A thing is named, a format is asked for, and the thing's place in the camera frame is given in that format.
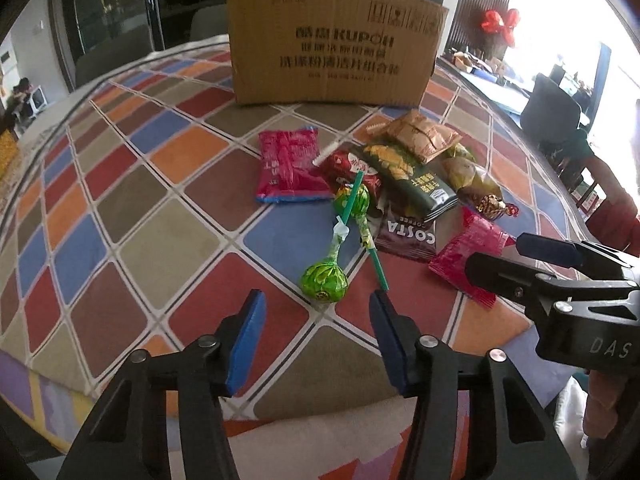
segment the pink snack bag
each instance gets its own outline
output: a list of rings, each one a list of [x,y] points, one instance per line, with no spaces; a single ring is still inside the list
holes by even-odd
[[[260,133],[262,174],[256,199],[260,202],[302,202],[333,198],[313,160],[319,155],[318,130]]]
[[[466,207],[463,209],[463,225],[464,230],[429,262],[429,269],[477,303],[491,308],[495,303],[495,294],[468,282],[465,274],[466,259],[478,251],[500,256],[511,237],[497,225]]]

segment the red wrapper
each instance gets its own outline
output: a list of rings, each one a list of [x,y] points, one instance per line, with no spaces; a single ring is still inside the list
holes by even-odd
[[[313,160],[319,155],[318,130],[260,133],[262,175],[256,199],[260,202],[302,202],[333,197]]]
[[[319,166],[329,185],[338,190],[345,184],[353,184],[359,171],[364,172],[362,183],[367,186],[371,205],[375,206],[382,192],[382,181],[378,170],[372,168],[357,153],[347,150],[335,150]]]
[[[477,303],[491,308],[495,303],[495,294],[469,283],[465,274],[466,259],[478,251],[500,256],[510,236],[468,208],[464,209],[463,215],[464,231],[430,261],[429,268]]]

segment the tablecloth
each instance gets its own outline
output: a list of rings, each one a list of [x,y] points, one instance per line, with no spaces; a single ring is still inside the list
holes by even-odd
[[[437,69],[420,111],[459,131],[518,205],[517,218],[497,221],[505,231],[585,237],[564,190],[461,80]],[[367,307],[376,275],[357,230],[340,252],[347,296],[313,304],[298,281],[325,256],[331,204],[263,205],[254,196],[260,131],[313,125],[322,146],[357,144],[372,125],[404,112],[239,107],[228,44],[101,82],[34,148],[4,212],[0,394],[66,450],[129,352],[181,349],[260,288],[268,300],[264,333],[247,384],[222,402],[242,478],[393,478],[413,405],[394,397],[376,348]],[[459,210],[438,221],[438,248],[459,221]],[[530,326],[514,304],[498,300],[487,310],[424,265],[389,254],[381,260],[396,308],[456,350],[483,354]],[[460,399],[462,442],[468,403]],[[172,449],[176,405],[170,396]],[[274,446],[279,452],[265,456]]]

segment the green lollipop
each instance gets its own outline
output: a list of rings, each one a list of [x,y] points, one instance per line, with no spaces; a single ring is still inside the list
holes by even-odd
[[[353,185],[356,189],[360,187],[363,177],[364,173],[362,171],[358,172]],[[340,218],[338,218],[338,223],[334,226],[334,237],[331,240],[327,257],[305,270],[300,279],[300,289],[302,292],[317,301],[335,303],[344,298],[344,295],[347,293],[349,280],[338,265],[338,252],[340,251],[342,242],[349,233],[349,228],[346,224],[356,196],[357,194],[348,197],[342,214]]]
[[[352,191],[353,186],[342,186],[338,190],[338,193],[336,193],[334,199],[334,209],[338,212],[338,214],[342,214],[344,212]],[[364,248],[366,248],[369,256],[371,256],[371,259],[373,261],[373,265],[376,269],[376,274],[378,275],[378,281],[380,282],[380,288],[382,288],[382,290],[384,291],[387,291],[389,290],[389,285],[386,282],[385,271],[382,269],[382,264],[380,263],[380,258],[378,257],[378,250],[376,249],[376,245],[373,242],[373,236],[371,236],[369,223],[367,222],[367,209],[369,209],[369,202],[369,190],[367,189],[367,186],[361,184],[358,188],[358,191],[356,192],[356,199],[353,203],[351,215],[358,225],[362,245]]]
[[[334,209],[338,215],[342,216],[342,213],[344,213],[344,209],[347,206],[352,190],[353,186],[342,186],[335,194]],[[353,208],[351,209],[351,216],[354,218],[357,218],[358,216],[366,216],[367,209],[369,209],[369,202],[369,190],[367,189],[367,186],[360,184],[358,192],[356,193],[356,199],[353,202]]]

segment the blue gripper pad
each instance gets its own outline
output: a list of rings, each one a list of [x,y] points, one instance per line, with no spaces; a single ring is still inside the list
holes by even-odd
[[[373,293],[369,298],[369,319],[378,340],[389,382],[404,396],[408,386],[407,355],[389,319],[385,307]]]
[[[578,269],[582,265],[582,255],[571,242],[523,233],[516,238],[516,249],[527,258],[567,269]]]
[[[246,382],[267,313],[267,301],[263,292],[252,291],[246,301],[250,301],[251,305],[231,349],[226,374],[225,384],[231,395]]]

